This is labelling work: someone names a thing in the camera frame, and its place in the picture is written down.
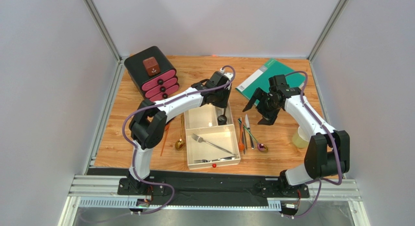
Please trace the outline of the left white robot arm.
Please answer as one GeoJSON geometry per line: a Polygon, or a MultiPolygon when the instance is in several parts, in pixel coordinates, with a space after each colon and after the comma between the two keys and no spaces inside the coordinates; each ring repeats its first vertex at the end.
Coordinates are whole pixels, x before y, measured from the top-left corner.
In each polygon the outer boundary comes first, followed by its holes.
{"type": "Polygon", "coordinates": [[[194,83],[171,98],[155,102],[146,99],[141,102],[138,109],[123,123],[131,131],[131,138],[126,140],[133,145],[128,176],[130,183],[137,187],[150,184],[146,178],[150,174],[152,150],[160,143],[166,124],[174,117],[206,104],[222,109],[227,107],[235,75],[235,71],[230,73],[221,69],[214,72],[211,78],[194,83]]]}

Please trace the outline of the black spoon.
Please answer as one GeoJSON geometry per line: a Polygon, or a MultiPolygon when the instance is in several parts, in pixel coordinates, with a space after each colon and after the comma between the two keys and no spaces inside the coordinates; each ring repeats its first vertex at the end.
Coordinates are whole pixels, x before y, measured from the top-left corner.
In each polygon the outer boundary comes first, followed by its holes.
{"type": "Polygon", "coordinates": [[[226,108],[223,108],[223,113],[217,117],[217,122],[219,126],[227,124],[226,108]]]}

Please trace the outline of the iridescent long spoon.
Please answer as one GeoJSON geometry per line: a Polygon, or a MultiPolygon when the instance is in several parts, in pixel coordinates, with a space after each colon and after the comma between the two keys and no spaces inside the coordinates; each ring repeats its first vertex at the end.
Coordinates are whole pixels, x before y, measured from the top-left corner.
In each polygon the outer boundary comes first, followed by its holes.
{"type": "Polygon", "coordinates": [[[260,152],[268,152],[268,147],[265,144],[260,143],[254,136],[253,136],[253,138],[254,138],[254,142],[256,143],[256,145],[255,145],[256,149],[258,149],[260,152]]]}

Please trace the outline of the gold ornate spoon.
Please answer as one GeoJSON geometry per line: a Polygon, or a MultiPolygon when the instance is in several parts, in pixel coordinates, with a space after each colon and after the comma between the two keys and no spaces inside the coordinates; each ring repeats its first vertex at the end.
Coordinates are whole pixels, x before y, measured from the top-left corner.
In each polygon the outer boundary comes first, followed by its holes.
{"type": "Polygon", "coordinates": [[[180,127],[180,137],[179,139],[175,142],[175,149],[177,151],[180,151],[184,148],[185,146],[185,141],[183,138],[183,132],[184,132],[184,128],[185,128],[185,118],[184,118],[184,114],[181,114],[181,127],[180,127]]]}

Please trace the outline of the orange spoon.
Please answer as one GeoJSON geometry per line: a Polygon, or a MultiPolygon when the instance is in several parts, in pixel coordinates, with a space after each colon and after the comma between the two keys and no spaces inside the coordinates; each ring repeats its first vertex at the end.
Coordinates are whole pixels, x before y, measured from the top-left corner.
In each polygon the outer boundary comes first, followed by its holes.
{"type": "Polygon", "coordinates": [[[243,143],[243,126],[242,126],[242,118],[240,117],[238,119],[239,123],[239,127],[240,127],[240,132],[239,132],[239,141],[238,141],[238,149],[239,151],[244,152],[245,151],[245,145],[243,143]]]}

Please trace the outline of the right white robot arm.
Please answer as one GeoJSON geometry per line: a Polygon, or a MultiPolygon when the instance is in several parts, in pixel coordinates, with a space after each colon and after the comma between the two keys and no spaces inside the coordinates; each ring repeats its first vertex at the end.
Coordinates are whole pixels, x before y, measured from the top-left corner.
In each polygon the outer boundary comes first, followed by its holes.
{"type": "Polygon", "coordinates": [[[304,95],[305,88],[290,87],[285,75],[269,78],[269,90],[257,88],[246,104],[244,111],[253,106],[262,115],[260,125],[273,125],[280,110],[286,111],[298,123],[308,140],[303,164],[281,173],[289,186],[328,181],[329,176],[338,176],[334,185],[342,183],[342,175],[350,169],[350,136],[325,122],[312,108],[304,95]]]}

